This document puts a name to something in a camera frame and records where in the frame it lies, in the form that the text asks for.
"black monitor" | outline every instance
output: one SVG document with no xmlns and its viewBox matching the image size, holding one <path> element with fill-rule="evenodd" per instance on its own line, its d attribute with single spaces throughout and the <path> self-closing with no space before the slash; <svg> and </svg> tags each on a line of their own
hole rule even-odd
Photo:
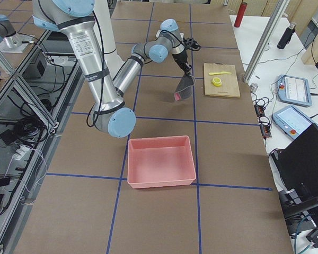
<svg viewBox="0 0 318 254">
<path fill-rule="evenodd" d="M 304 202 L 318 196 L 318 126 L 310 125 L 278 155 L 278 170 L 288 190 Z M 318 228 L 318 207 L 308 211 Z"/>
</svg>

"black bottle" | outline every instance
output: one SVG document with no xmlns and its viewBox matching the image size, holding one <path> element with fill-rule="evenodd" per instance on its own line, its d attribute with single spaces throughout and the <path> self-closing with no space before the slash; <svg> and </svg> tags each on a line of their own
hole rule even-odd
<svg viewBox="0 0 318 254">
<path fill-rule="evenodd" d="M 291 23 L 290 26 L 285 30 L 284 34 L 280 38 L 280 41 L 278 42 L 278 49 L 285 48 L 286 44 L 290 42 L 292 34 L 296 31 L 296 25 L 296 23 Z"/>
</svg>

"tablet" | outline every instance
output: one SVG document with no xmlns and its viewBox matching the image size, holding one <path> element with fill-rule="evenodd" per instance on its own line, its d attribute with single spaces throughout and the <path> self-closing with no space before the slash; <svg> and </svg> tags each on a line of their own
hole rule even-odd
<svg viewBox="0 0 318 254">
<path fill-rule="evenodd" d="M 287 106 L 273 114 L 274 122 L 291 138 L 296 139 L 314 121 L 294 106 Z"/>
<path fill-rule="evenodd" d="M 312 105 L 310 87 L 306 78 L 280 75 L 277 89 L 278 97 L 282 102 L 305 107 Z"/>
</svg>

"pink plastic tray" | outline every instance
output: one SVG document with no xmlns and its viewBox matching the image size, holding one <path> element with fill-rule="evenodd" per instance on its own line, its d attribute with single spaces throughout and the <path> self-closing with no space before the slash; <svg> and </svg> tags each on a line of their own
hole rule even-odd
<svg viewBox="0 0 318 254">
<path fill-rule="evenodd" d="M 195 179 L 188 136 L 128 141 L 127 182 L 132 188 L 188 185 Z"/>
</svg>

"white table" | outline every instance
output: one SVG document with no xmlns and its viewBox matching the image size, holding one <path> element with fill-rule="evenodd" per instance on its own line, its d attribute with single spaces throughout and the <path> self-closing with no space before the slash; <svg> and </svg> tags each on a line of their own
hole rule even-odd
<svg viewBox="0 0 318 254">
<path fill-rule="evenodd" d="M 232 24 L 234 23 L 235 18 L 236 16 L 231 16 Z M 269 17 L 245 16 L 239 28 L 233 27 L 238 48 L 240 50 L 240 55 L 244 63 L 245 69 L 247 68 L 247 65 L 245 63 L 248 64 L 250 62 L 250 59 L 252 58 L 254 50 L 260 40 L 261 34 L 268 20 L 269 20 Z M 288 20 L 286 18 L 282 18 L 270 39 L 270 49 L 264 52 L 262 58 L 260 59 L 260 62 L 263 62 L 269 59 L 288 58 L 289 56 L 299 53 L 301 49 L 304 48 L 296 34 L 293 35 L 290 43 L 286 45 L 285 49 L 280 50 L 277 48 L 277 44 L 282 34 L 284 33 L 286 27 L 288 26 L 289 26 Z M 299 54 L 296 62 L 293 64 L 293 66 L 291 67 L 287 75 L 306 78 L 308 79 L 310 87 L 315 87 L 315 85 L 312 82 L 312 79 L 314 76 L 318 74 L 318 70 L 315 66 L 303 64 L 301 57 L 304 53 L 305 53 L 305 50 L 303 50 Z M 256 95 L 258 98 L 262 98 L 262 97 L 272 98 L 270 85 L 277 80 L 279 75 L 286 74 L 286 71 L 288 70 L 290 65 L 295 61 L 296 57 L 297 56 L 291 57 L 290 59 L 287 59 L 287 60 L 276 60 L 276 61 L 270 61 L 264 64 L 263 63 L 258 64 L 254 72 L 254 75 L 249 81 L 249 84 L 257 83 L 259 85 L 259 88 L 256 92 Z M 316 83 L 317 88 L 311 89 L 311 93 L 318 93 L 318 76 L 315 77 L 314 81 Z M 275 104 L 275 101 L 276 101 L 276 95 L 274 95 L 273 101 L 270 102 L 269 106 L 265 110 L 265 114 L 269 117 L 270 120 L 271 120 L 272 109 Z M 287 105 L 289 104 L 283 103 L 279 99 L 277 99 L 273 112 L 276 112 L 286 107 Z M 298 108 L 308 116 L 315 115 L 316 113 L 318 113 L 318 96 L 312 96 L 311 107 L 298 106 Z M 316 123 L 318 123 L 318 116 L 314 117 L 313 120 Z M 272 134 L 272 138 L 267 140 L 267 145 L 266 145 L 267 153 L 269 153 L 275 148 L 286 148 L 292 142 L 292 139 L 289 136 L 285 135 L 284 132 L 280 128 L 278 128 L 274 123 L 272 124 L 271 134 Z M 273 163 L 272 159 L 270 159 L 270 165 L 273 172 L 273 176 L 275 178 L 277 189 L 280 191 L 285 187 L 281 183 L 278 170 L 275 164 Z M 298 253 L 309 244 L 309 242 L 305 238 L 305 236 L 309 232 L 310 230 L 304 231 L 297 237 L 297 252 Z M 306 253 L 318 254 L 318 249 L 311 247 L 310 249 L 306 251 Z"/>
</svg>

